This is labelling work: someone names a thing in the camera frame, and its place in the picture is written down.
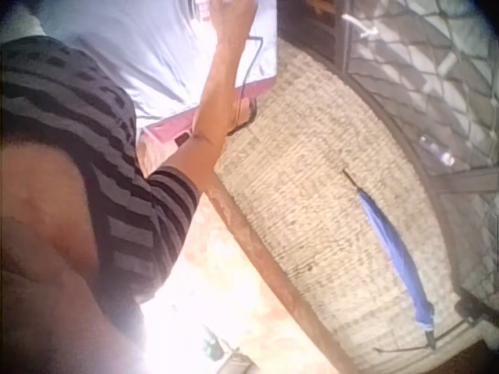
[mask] metal rod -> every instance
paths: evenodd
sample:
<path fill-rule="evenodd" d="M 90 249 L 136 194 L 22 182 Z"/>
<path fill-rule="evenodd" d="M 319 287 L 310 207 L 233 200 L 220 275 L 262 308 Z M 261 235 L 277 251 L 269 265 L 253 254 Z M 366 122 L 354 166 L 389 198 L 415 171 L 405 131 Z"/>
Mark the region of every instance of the metal rod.
<path fill-rule="evenodd" d="M 342 170 L 342 173 L 356 189 L 360 189 L 359 185 L 357 185 L 356 181 L 353 180 L 353 178 L 350 176 L 349 173 L 346 172 L 345 169 Z"/>

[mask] lattice panel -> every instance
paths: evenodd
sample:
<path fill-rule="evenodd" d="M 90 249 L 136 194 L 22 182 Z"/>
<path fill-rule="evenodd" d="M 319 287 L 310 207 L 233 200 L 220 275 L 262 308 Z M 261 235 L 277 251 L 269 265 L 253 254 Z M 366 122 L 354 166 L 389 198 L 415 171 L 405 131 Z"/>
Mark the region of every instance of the lattice panel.
<path fill-rule="evenodd" d="M 431 175 L 497 163 L 499 43 L 466 2 L 357 1 L 349 73 Z"/>

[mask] person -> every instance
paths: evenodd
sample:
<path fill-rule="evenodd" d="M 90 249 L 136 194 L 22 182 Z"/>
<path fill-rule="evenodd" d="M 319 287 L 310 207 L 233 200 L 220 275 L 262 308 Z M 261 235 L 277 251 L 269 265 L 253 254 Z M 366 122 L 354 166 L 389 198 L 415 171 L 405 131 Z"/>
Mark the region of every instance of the person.
<path fill-rule="evenodd" d="M 2 45 L 2 366 L 142 372 L 140 303 L 165 282 L 234 126 L 257 5 L 213 0 L 218 45 L 191 137 L 145 178 L 133 103 L 50 37 Z"/>

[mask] floor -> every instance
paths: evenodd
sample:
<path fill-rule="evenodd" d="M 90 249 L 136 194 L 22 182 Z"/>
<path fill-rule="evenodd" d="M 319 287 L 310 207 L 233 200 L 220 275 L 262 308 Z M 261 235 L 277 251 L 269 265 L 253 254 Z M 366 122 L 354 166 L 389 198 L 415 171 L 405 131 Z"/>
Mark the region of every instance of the floor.
<path fill-rule="evenodd" d="M 154 170 L 175 149 L 143 136 L 138 146 L 143 169 Z M 202 324 L 241 348 L 262 372 L 337 372 L 265 284 L 206 196 L 172 275 L 143 311 L 154 374 L 214 367 L 200 355 L 196 338 Z"/>

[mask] hand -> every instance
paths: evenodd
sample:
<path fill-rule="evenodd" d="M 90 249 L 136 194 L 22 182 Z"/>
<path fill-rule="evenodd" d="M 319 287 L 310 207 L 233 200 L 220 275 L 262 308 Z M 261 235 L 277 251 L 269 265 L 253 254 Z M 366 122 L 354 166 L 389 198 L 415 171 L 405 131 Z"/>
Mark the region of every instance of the hand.
<path fill-rule="evenodd" d="M 257 14 L 256 0 L 211 0 L 210 14 L 218 46 L 242 53 Z"/>

